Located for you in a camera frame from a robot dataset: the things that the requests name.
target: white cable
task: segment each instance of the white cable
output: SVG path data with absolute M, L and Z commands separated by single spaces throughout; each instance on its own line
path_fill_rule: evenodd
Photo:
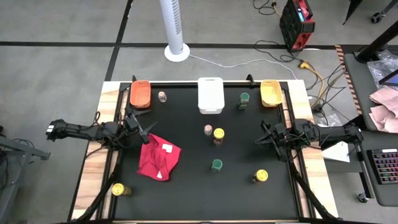
M 266 61 L 266 62 L 269 62 L 269 63 L 278 64 L 278 65 L 280 65 L 280 66 L 286 68 L 287 70 L 289 70 L 289 71 L 292 73 L 293 77 L 294 77 L 295 79 L 297 79 L 297 77 L 294 75 L 294 72 L 293 72 L 290 68 L 286 67 L 285 65 L 282 65 L 282 64 L 279 63 L 279 62 L 273 62 L 273 61 L 270 61 L 270 60 L 268 60 L 268 59 L 255 59 L 255 60 L 251 60 L 251 61 L 249 61 L 249 62 L 237 64 L 237 65 L 225 66 L 225 65 L 222 65 L 222 64 L 218 64 L 218 63 L 215 63 L 215 62 L 211 62 L 211 61 L 206 60 L 206 59 L 201 58 L 201 57 L 194 56 L 194 55 L 192 55 L 192 54 L 190 54 L 189 56 L 191 56 L 191 57 L 193 57 L 193 58 L 196 58 L 196 59 L 199 59 L 199 60 L 202 60 L 202 61 L 205 61 L 205 62 L 208 62 L 208 63 L 213 64 L 213 65 L 217 65 L 217 66 L 223 67 L 223 68 L 234 68 L 234 67 L 238 67 L 238 66 L 241 66 L 241 65 L 247 65 L 247 64 L 252 63 L 252 62 Z

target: wooden board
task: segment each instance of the wooden board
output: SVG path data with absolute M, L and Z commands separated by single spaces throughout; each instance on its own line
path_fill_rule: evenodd
M 288 82 L 290 97 L 293 104 L 293 112 L 296 118 L 304 118 L 313 121 L 313 116 L 308 102 L 307 92 L 303 80 L 283 80 Z M 101 112 L 100 122 L 113 121 L 116 102 L 118 99 L 120 82 L 104 82 L 101 91 L 101 98 L 99 99 L 98 111 Z M 126 105 L 126 95 L 122 104 L 121 112 L 124 112 L 124 105 Z M 286 100 L 283 102 L 284 108 L 287 108 Z M 290 126 L 289 112 L 284 111 L 287 126 Z M 90 142 L 88 146 L 88 153 L 99 148 L 96 142 Z M 72 219 L 78 218 L 84 213 L 91 202 L 94 200 L 101 188 L 101 183 L 104 173 L 104 165 L 107 156 L 107 149 L 102 149 L 95 154 L 92 154 L 86 159 L 83 166 L 83 173 L 81 175 L 80 184 L 78 186 L 78 193 L 74 204 Z M 338 216 L 335 205 L 333 192 L 331 191 L 329 177 L 326 171 L 325 162 L 323 160 L 322 152 L 318 149 L 307 147 L 303 149 L 303 157 L 305 168 L 307 170 L 308 181 L 314 194 L 325 208 L 334 216 Z M 304 216 L 309 217 L 307 199 L 302 189 L 299 190 L 300 199 L 304 211 Z M 110 192 L 105 199 L 103 218 L 108 216 Z

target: red power station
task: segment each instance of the red power station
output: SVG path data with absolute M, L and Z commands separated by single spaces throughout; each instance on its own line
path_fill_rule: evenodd
M 315 30 L 312 11 L 307 0 L 288 0 L 279 26 L 289 52 L 303 50 Z

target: green lid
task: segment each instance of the green lid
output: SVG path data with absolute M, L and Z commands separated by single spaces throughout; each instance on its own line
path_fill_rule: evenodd
M 216 170 L 221 170 L 222 166 L 223 166 L 223 161 L 221 161 L 221 159 L 215 159 L 213 160 L 211 168 Z
M 242 93 L 242 94 L 241 94 L 241 101 L 242 101 L 242 102 L 248 102 L 248 101 L 249 101 L 249 98 L 250 98 L 249 93 Z

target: yellow bowl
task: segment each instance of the yellow bowl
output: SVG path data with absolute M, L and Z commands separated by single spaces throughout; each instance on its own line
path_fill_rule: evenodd
M 277 80 L 263 80 L 260 86 L 261 103 L 265 107 L 275 107 L 282 103 L 282 91 Z

